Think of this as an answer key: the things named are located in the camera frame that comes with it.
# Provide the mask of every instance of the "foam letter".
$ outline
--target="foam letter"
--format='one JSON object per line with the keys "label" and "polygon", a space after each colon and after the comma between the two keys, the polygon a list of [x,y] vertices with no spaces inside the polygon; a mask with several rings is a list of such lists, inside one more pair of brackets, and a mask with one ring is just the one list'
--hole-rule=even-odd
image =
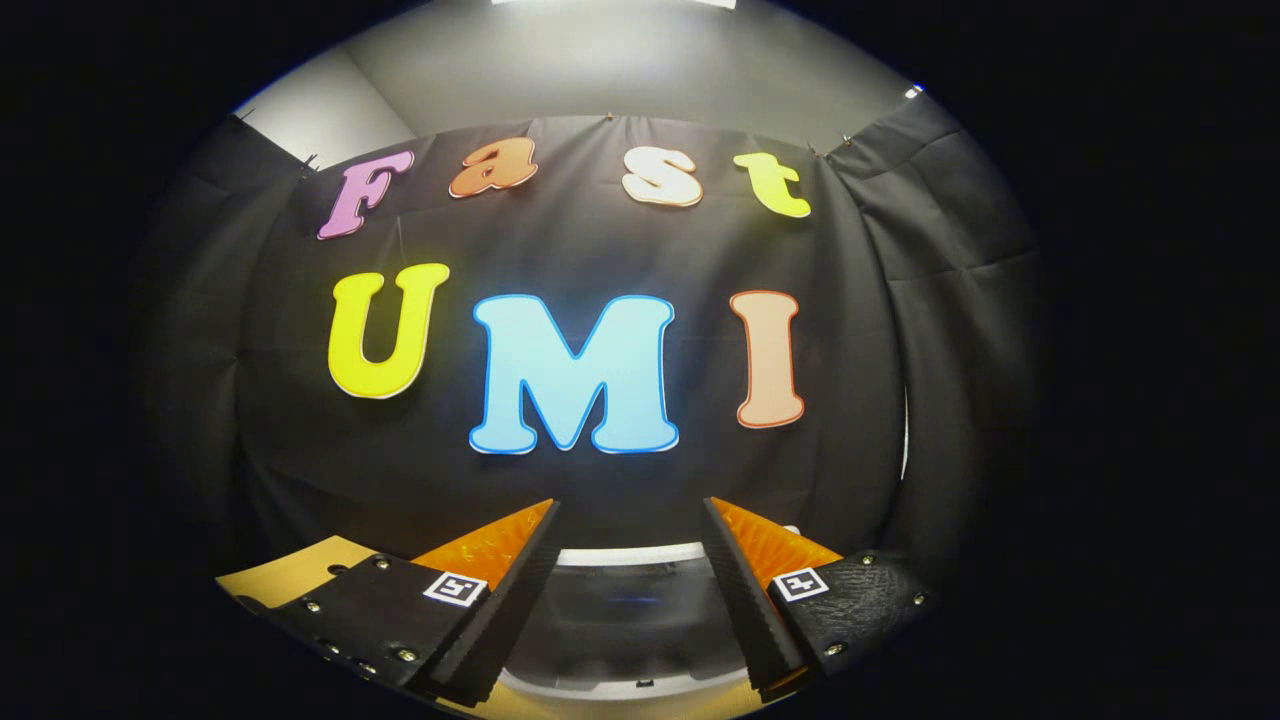
{"label": "foam letter", "polygon": [[524,455],[538,445],[524,419],[526,389],[561,450],[577,442],[600,391],[604,421],[591,433],[600,451],[660,452],[678,442],[662,387],[662,338],[676,316],[666,300],[611,300],[577,355],[535,296],[489,297],[474,315],[489,332],[484,423],[471,430],[476,451]]}
{"label": "foam letter", "polygon": [[768,152],[751,152],[735,156],[733,164],[746,168],[751,177],[751,191],[765,208],[791,218],[809,215],[809,204],[799,197],[791,197],[787,192],[786,181],[800,182],[800,174],[786,165],[780,165],[777,158]]}
{"label": "foam letter", "polygon": [[396,284],[404,291],[399,325],[396,328],[396,350],[381,363],[365,359],[365,322],[374,293],[383,287],[379,273],[360,273],[338,281],[333,297],[329,332],[329,374],[333,382],[356,397],[385,398],[413,384],[426,355],[426,327],[431,319],[435,288],[449,279],[449,269],[439,263],[411,265],[396,275]]}
{"label": "foam letter", "polygon": [[358,231],[365,224],[365,218],[360,217],[360,202],[364,201],[365,208],[376,208],[383,201],[383,196],[387,195],[392,174],[385,170],[403,173],[412,164],[413,154],[406,150],[343,170],[342,174],[347,179],[342,183],[342,192],[338,193],[338,201],[333,204],[329,222],[320,228],[316,237],[329,240]]}
{"label": "foam letter", "polygon": [[490,187],[515,187],[534,177],[534,141],[527,137],[508,137],[490,142],[462,160],[466,167],[449,183],[449,195],[468,197]]}
{"label": "foam letter", "polygon": [[687,208],[703,199],[703,186],[689,174],[696,167],[678,150],[632,147],[622,164],[634,173],[622,176],[622,188],[640,202]]}
{"label": "foam letter", "polygon": [[776,428],[804,415],[791,372],[791,318],[800,304],[790,295],[756,290],[728,300],[746,328],[748,389],[737,421],[748,428]]}

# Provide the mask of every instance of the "black fabric backdrop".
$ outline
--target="black fabric backdrop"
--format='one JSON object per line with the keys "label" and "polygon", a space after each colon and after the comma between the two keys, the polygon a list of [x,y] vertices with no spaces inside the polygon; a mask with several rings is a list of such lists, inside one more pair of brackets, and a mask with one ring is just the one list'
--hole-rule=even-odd
{"label": "black fabric backdrop", "polygon": [[[471,150],[536,142],[538,174],[457,200],[447,186]],[[640,204],[623,154],[655,145],[698,164],[692,208]],[[351,164],[412,150],[355,234],[320,242]],[[786,218],[751,193],[742,152],[800,173],[813,214]],[[170,464],[165,491],[210,539],[211,574],[330,534],[412,556],[556,497],[571,547],[695,539],[699,500],[724,497],[796,524],[841,552],[905,550],[933,582],[963,568],[988,491],[1025,471],[1038,342],[1036,251],[1007,188],[925,96],[826,156],[682,122],[548,118],[468,128],[353,158],[321,173],[236,119],[210,141],[155,218],[136,277],[145,328],[143,406]],[[329,377],[333,286],[379,272],[366,352],[385,357],[399,311],[392,281],[444,263],[424,369],[388,400],[355,398]],[[735,292],[800,305],[795,384],[805,415],[746,429]],[[486,456],[467,445],[483,418],[486,341],[475,304],[541,297],[577,348],[608,300],[672,302],[667,451],[608,455],[586,437],[554,448],[529,398],[539,446]],[[910,459],[900,482],[905,398]],[[588,430],[599,424],[596,402]]]}

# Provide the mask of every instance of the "ceiling light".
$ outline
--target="ceiling light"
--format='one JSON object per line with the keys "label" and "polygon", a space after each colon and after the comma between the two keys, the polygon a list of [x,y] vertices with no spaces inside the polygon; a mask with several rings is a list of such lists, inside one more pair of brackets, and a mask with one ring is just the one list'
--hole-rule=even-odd
{"label": "ceiling light", "polygon": [[[516,0],[490,0],[494,5],[504,5],[507,3],[515,3]],[[692,0],[694,3],[701,3],[703,5],[712,5],[714,8],[724,8],[726,10],[732,10],[737,6],[737,0]]]}

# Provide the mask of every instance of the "gray wall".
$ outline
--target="gray wall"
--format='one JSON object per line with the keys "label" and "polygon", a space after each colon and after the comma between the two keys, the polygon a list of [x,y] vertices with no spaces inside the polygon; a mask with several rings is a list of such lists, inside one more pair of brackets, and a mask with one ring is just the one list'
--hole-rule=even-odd
{"label": "gray wall", "polygon": [[320,55],[246,122],[321,168],[460,127],[646,115],[826,151],[911,87],[844,38],[760,0],[436,0]]}

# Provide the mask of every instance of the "letter u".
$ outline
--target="letter u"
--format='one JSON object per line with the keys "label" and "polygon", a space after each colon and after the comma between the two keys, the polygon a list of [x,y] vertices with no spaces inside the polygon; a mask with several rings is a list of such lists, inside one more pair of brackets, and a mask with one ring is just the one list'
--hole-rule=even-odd
{"label": "letter u", "polygon": [[365,323],[369,305],[383,287],[379,273],[360,273],[338,281],[338,301],[329,332],[329,374],[344,392],[356,397],[387,398],[403,392],[417,379],[426,356],[426,329],[431,319],[435,288],[449,279],[449,268],[439,263],[411,265],[396,275],[404,291],[396,350],[381,363],[365,359]]}

